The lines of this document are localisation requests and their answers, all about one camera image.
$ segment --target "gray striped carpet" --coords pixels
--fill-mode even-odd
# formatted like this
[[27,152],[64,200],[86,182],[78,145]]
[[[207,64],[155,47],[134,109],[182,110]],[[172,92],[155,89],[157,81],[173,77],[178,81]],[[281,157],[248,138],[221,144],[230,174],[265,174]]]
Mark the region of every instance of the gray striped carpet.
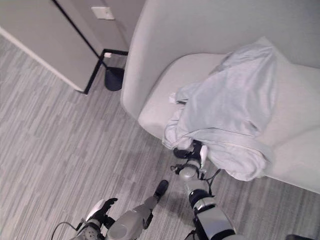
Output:
[[[179,162],[104,88],[98,73],[88,96],[74,91],[0,36],[0,239],[48,240],[58,222],[77,225],[101,198],[121,213],[170,186],[141,240],[183,240],[193,213],[170,172]],[[217,202],[248,240],[320,239],[320,195],[271,179],[241,182],[225,172]],[[75,232],[59,228],[56,240]]]

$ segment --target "wire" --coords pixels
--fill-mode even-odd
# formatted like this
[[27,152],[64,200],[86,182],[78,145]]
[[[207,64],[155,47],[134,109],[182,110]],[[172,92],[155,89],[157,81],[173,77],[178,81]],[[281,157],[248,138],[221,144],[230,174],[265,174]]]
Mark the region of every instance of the wire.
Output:
[[78,231],[79,228],[80,228],[81,225],[82,225],[82,222],[79,223],[79,225],[77,226],[77,228],[75,228],[74,226],[72,226],[72,225],[71,225],[69,222],[67,222],[67,221],[62,221],[62,222],[60,222],[60,223],[54,228],[53,233],[52,233],[52,236],[51,236],[51,240],[54,239],[54,235],[55,235],[55,233],[56,233],[57,228],[58,228],[60,225],[62,225],[62,224],[67,224],[67,225],[69,225],[70,227],[72,227],[75,231]]
[[219,168],[219,169],[213,174],[212,177],[203,179],[203,180],[206,181],[206,183],[207,183],[208,186],[209,186],[209,195],[210,195],[211,197],[213,197],[213,195],[212,195],[212,190],[211,190],[212,183],[214,182],[216,176],[218,175],[218,173],[220,173],[220,171],[221,171],[221,169]]

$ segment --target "light switch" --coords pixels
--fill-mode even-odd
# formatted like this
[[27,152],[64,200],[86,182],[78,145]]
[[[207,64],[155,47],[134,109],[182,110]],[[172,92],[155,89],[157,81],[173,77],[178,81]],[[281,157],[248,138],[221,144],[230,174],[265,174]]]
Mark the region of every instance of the light switch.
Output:
[[97,19],[115,20],[109,6],[93,6],[91,9]]

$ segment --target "fabric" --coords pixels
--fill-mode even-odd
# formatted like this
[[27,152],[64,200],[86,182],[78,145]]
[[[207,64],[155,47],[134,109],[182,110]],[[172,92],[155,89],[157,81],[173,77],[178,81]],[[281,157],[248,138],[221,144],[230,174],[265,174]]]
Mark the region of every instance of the fabric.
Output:
[[238,180],[263,175],[270,149],[254,138],[270,121],[276,100],[276,59],[271,46],[246,45],[228,55],[203,82],[179,89],[186,102],[169,121],[163,144],[187,149],[208,146],[208,158]]

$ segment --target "black stand base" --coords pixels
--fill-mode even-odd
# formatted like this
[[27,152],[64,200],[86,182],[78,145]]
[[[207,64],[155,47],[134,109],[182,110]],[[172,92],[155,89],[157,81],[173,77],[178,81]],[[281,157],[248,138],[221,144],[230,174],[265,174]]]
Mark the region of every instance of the black stand base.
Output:
[[108,67],[105,70],[104,85],[110,91],[118,91],[122,88],[125,70],[119,67]]

